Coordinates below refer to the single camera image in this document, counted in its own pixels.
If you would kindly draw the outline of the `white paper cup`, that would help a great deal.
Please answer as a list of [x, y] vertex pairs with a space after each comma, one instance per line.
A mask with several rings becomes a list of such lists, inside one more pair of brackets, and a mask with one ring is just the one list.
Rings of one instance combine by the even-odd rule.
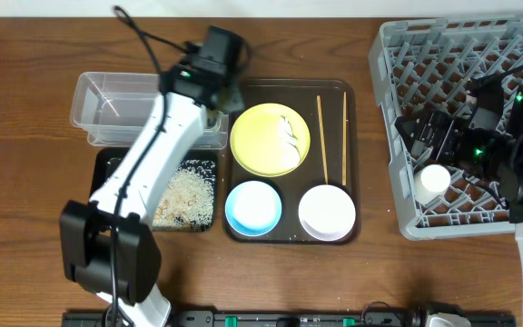
[[445, 194], [451, 184], [451, 178], [447, 168], [439, 164], [431, 164], [414, 175], [414, 182], [415, 200], [426, 205]]

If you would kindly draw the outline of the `white napkin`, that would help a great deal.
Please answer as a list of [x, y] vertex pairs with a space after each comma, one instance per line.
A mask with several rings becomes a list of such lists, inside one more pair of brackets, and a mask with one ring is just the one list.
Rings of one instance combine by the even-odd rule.
[[298, 139], [294, 136], [287, 116], [281, 116], [278, 123], [279, 136], [283, 142], [282, 160], [288, 168], [295, 168], [301, 160], [297, 148]]

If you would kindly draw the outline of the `light blue bowl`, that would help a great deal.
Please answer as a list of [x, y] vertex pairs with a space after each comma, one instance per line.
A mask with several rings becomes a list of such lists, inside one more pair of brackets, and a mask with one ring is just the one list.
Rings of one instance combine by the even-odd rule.
[[263, 236], [272, 231], [281, 219], [281, 197], [268, 183], [247, 181], [230, 191], [224, 213], [227, 223], [237, 234]]

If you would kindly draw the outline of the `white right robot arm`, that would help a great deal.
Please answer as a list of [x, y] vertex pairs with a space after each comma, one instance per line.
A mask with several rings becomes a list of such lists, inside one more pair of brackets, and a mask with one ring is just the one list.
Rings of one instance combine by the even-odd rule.
[[523, 278], [523, 84], [511, 96], [506, 132], [497, 130], [506, 101], [503, 82], [523, 71], [523, 64], [466, 83], [472, 102], [469, 118], [438, 110], [400, 116], [394, 126], [409, 152], [419, 145], [432, 149], [432, 159], [486, 182], [498, 183], [494, 199], [508, 210], [515, 226]]

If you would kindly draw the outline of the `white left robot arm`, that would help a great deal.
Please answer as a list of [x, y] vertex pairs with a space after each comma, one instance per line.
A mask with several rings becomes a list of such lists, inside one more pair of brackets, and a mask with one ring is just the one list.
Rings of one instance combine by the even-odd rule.
[[240, 35], [209, 26], [199, 44], [158, 76], [149, 118], [125, 157], [87, 203], [68, 201], [59, 215], [64, 275], [106, 300], [101, 326], [164, 326], [170, 302], [157, 285], [162, 256], [153, 219], [177, 167], [202, 137], [208, 116], [244, 108], [238, 86], [252, 60]]

